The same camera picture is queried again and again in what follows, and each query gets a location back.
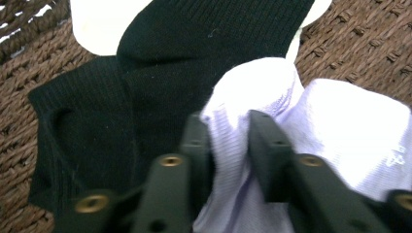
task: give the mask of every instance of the wicker basket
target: wicker basket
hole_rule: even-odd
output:
[[[347,81],[412,106],[411,2],[334,0],[302,34],[303,83]],[[20,29],[0,43],[0,232],[51,232],[52,215],[27,204],[37,154],[27,93],[93,55],[73,37],[68,0],[0,0],[0,9],[0,38]]]

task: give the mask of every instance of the white fabric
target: white fabric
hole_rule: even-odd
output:
[[[314,80],[281,127],[297,153],[325,158],[354,190],[385,200],[412,188],[411,112],[355,85]]]
[[[194,232],[293,232],[286,205],[266,204],[246,159],[249,110],[286,131],[298,153],[325,158],[349,187],[383,200],[412,188],[410,110],[354,85],[315,80],[303,91],[294,65],[263,58],[237,66],[202,111],[216,174]]]
[[[228,71],[201,118],[216,160],[214,187],[194,232],[292,232],[284,204],[265,204],[246,160],[249,110],[284,120],[303,86],[284,58],[263,58]]]

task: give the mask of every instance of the ribbed black fabric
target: ribbed black fabric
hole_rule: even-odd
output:
[[[59,217],[79,191],[138,185],[121,75],[114,56],[97,57],[29,93],[39,119],[31,203]]]
[[[98,57],[29,94],[39,118],[30,201],[59,217],[79,191],[144,183],[225,72],[286,55],[313,1],[154,0],[116,57]]]

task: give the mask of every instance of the woven wicker surface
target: woven wicker surface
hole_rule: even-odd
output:
[[[52,10],[28,23],[46,4]],[[8,23],[0,38],[21,28],[0,44],[0,232],[51,232],[52,215],[27,204],[37,154],[27,93],[93,55],[76,43],[71,19],[64,20],[67,0],[0,0],[0,6],[0,26]],[[305,29],[296,66],[304,84],[318,77],[347,81],[412,106],[411,0],[334,0]]]

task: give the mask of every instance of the laundry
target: laundry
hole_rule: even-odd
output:
[[[98,0],[70,0],[70,10],[73,18],[73,34],[77,42],[86,50],[96,55],[116,55],[120,38],[130,22],[152,0],[118,0],[105,2]],[[315,0],[306,18],[295,32],[289,46],[287,59],[295,60],[300,44],[301,28],[309,25],[319,18],[330,6],[331,0]],[[211,30],[209,36],[213,36],[219,28]]]
[[[312,4],[154,0],[126,29],[116,56],[30,92],[39,154],[29,201],[59,218],[83,190],[123,193],[143,184],[151,161],[176,150],[186,118],[225,72],[285,57]]]
[[[326,160],[352,190],[385,201],[412,190],[410,109],[341,81],[317,79],[303,90],[293,64],[264,58],[227,72],[202,111],[216,174],[195,232],[293,232],[285,204],[265,203],[247,158],[249,112],[272,117],[296,153]]]

